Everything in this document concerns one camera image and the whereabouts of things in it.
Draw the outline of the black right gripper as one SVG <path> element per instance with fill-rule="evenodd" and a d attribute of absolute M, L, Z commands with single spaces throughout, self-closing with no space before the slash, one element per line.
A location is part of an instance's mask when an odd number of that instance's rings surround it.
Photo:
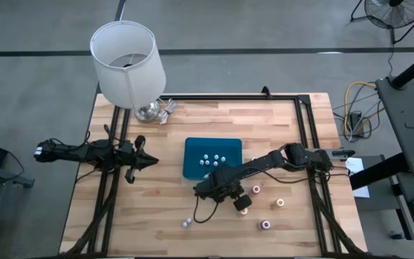
<path fill-rule="evenodd" d="M 202 181 L 194 186 L 196 196 L 202 200 L 210 199 L 217 204 L 223 202 L 228 196 L 233 199 L 233 205 L 237 211 L 243 211 L 252 205 L 252 200 L 248 194 L 245 194 L 241 180 L 249 177 L 249 169 L 241 170 L 232 175 L 228 180 L 224 173 L 221 180 L 216 178 L 216 185 L 212 188 L 210 181 Z"/>

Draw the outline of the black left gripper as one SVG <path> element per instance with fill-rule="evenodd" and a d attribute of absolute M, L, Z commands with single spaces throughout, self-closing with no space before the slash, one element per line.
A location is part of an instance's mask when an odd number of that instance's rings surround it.
<path fill-rule="evenodd" d="M 142 169 L 156 165 L 159 162 L 156 157 L 147 154 L 143 150 L 145 141 L 146 139 L 143 135 L 138 135 L 134 143 L 131 143 L 129 140 L 125 140 L 120 147 L 120 163 L 121 165 L 129 166 L 129 169 L 126 171 L 124 176 L 128 183 L 134 183 L 134 172 L 136 169 L 140 168 L 141 156 L 146 159 L 142 161 Z"/>

